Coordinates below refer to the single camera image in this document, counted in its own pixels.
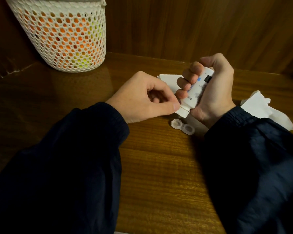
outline jacket sleeve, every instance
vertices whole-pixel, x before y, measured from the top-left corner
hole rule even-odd
[[[235,107],[205,140],[203,170],[227,233],[293,233],[293,134]]]
[[[0,173],[0,232],[114,233],[128,134],[106,103],[72,110]]]

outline wooden tabletop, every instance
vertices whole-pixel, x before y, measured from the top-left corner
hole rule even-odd
[[[91,72],[63,73],[45,63],[0,80],[0,171],[15,152],[38,143],[73,108],[106,101],[134,73],[181,74],[189,63],[107,53]],[[293,79],[235,71],[238,103],[255,90],[293,122]],[[120,148],[122,183],[116,230],[127,233],[224,233],[195,159],[199,138],[170,126],[176,115],[130,124]]]

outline plastic bottle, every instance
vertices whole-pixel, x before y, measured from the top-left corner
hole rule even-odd
[[[200,101],[207,83],[211,80],[214,71],[210,68],[204,67],[204,72],[199,76],[197,82],[192,84],[188,90],[188,97],[181,99],[180,108],[176,113],[183,118],[186,118],[190,113],[190,109],[195,108]]]

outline white basket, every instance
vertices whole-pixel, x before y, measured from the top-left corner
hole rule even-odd
[[[84,72],[104,61],[105,0],[6,1],[51,67]]]

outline sleeve cuff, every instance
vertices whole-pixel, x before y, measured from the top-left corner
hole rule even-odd
[[[240,106],[235,106],[233,109],[224,114],[205,134],[205,139],[213,137],[215,133],[234,128],[239,128],[247,124],[253,123],[257,118],[244,111]]]
[[[122,115],[111,105],[103,102],[96,103],[87,108],[99,127],[108,133],[111,141],[119,147],[129,135],[129,127]]]

